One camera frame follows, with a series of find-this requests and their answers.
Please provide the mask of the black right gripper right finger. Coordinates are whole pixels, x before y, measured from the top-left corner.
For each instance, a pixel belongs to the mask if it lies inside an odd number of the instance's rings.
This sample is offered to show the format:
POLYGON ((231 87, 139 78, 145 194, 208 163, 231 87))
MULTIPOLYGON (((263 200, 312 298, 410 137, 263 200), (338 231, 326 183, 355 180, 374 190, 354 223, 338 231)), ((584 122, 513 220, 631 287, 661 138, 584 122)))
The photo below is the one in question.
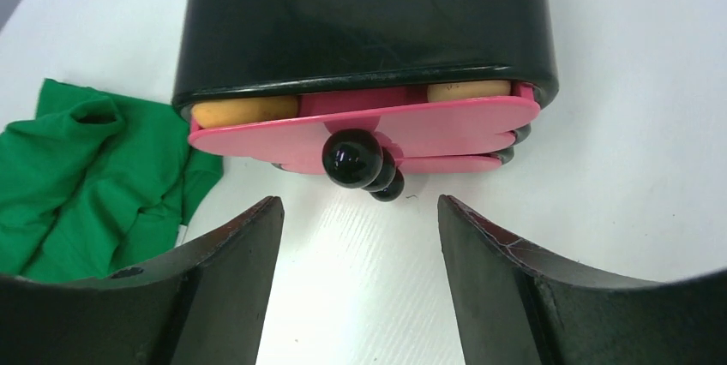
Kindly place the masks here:
POLYGON ((659 283, 555 254, 441 195, 468 364, 723 364, 726 273, 659 283))

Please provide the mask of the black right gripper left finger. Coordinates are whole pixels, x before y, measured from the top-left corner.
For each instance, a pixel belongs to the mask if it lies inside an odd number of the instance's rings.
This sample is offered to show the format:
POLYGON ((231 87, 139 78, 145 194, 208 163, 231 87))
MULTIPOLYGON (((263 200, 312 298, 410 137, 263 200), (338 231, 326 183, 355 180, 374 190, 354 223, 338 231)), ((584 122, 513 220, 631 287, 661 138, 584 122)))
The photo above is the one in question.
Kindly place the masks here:
POLYGON ((1 277, 4 364, 253 364, 284 207, 268 196, 226 224, 106 278, 1 277))

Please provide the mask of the pink bottom drawer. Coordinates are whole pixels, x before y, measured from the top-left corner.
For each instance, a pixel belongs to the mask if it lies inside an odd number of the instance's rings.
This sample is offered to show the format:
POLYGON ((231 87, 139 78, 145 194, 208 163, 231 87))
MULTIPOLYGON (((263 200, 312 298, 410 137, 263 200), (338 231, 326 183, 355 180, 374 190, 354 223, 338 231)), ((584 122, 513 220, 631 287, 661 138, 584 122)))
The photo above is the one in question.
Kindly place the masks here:
POLYGON ((404 175, 481 173, 506 165, 513 158, 514 148, 507 147, 492 153, 397 159, 393 181, 386 188, 376 188, 370 195, 378 201, 390 202, 403 193, 404 175))

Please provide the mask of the pink drawer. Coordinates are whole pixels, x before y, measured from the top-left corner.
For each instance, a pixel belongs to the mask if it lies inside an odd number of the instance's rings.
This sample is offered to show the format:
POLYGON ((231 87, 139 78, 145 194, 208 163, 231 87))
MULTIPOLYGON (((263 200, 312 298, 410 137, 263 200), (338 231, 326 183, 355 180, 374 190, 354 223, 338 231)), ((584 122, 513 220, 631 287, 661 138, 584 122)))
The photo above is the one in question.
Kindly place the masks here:
POLYGON ((506 165, 513 158, 514 148, 507 147, 492 153, 397 159, 393 181, 386 188, 376 188, 370 195, 378 201, 390 202, 403 193, 404 175, 481 173, 506 165))
POLYGON ((336 141, 371 143, 404 174, 479 173, 511 160, 541 111, 522 81, 217 99, 191 110, 189 143, 321 175, 336 141))
POLYGON ((529 124, 498 131, 417 122, 382 129, 361 123, 296 124, 265 137, 257 157, 285 171, 320 173, 340 187, 372 192, 393 181, 397 159, 492 153, 514 147, 530 133, 529 124))

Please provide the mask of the orange teardrop makeup sponge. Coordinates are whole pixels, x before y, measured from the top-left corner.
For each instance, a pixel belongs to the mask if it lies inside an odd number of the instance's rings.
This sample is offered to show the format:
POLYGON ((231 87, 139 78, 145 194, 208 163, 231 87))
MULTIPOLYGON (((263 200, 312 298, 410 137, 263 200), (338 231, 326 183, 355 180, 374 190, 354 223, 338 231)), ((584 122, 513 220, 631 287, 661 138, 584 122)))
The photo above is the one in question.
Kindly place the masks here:
POLYGON ((297 116, 296 96, 221 99, 200 102, 191 108, 191 116, 204 129, 262 123, 297 116))

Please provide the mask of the pink top drawer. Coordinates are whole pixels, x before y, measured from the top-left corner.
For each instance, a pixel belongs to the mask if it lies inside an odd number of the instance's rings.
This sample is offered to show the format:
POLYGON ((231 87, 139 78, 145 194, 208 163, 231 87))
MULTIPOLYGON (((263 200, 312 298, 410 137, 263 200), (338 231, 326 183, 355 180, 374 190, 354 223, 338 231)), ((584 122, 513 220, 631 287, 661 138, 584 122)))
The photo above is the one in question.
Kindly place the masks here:
POLYGON ((336 141, 371 143, 404 174, 479 173, 511 160, 541 111, 522 81, 217 99, 191 110, 189 143, 321 175, 336 141))

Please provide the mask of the tan teardrop makeup sponge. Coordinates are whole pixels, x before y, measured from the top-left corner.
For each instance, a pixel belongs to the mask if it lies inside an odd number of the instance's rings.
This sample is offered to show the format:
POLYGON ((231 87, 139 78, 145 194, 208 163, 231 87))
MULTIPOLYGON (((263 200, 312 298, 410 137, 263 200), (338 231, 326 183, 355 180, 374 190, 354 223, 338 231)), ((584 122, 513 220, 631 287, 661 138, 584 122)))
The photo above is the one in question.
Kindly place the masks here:
POLYGON ((477 99, 508 96, 511 93, 510 81, 464 81, 432 84, 427 88, 427 100, 438 103, 462 99, 477 99))

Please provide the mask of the black drawer organizer box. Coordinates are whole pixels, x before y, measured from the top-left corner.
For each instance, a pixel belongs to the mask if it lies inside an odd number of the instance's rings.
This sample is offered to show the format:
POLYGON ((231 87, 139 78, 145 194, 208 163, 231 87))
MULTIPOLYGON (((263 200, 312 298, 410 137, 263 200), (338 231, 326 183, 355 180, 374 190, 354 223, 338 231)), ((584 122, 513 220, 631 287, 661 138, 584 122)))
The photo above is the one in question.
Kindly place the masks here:
POLYGON ((188 0, 172 103, 488 80, 553 101, 548 0, 188 0))

